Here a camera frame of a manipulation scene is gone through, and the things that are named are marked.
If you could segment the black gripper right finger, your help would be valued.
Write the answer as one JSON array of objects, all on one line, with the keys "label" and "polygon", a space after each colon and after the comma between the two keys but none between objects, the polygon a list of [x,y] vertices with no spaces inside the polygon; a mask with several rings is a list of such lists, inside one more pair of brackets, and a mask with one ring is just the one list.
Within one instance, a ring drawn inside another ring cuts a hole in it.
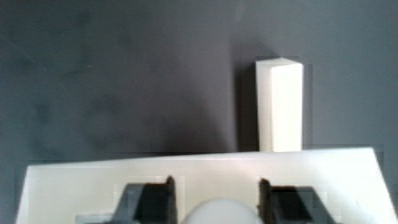
[{"label": "black gripper right finger", "polygon": [[337,224],[311,187],[273,186],[266,179],[257,186],[257,214],[264,224]]}]

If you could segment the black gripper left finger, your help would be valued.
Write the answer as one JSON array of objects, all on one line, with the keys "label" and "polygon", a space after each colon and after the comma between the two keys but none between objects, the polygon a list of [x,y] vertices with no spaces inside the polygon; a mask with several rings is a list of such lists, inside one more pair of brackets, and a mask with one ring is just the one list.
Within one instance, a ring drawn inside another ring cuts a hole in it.
[{"label": "black gripper left finger", "polygon": [[177,224],[175,184],[128,184],[113,212],[113,224]]}]

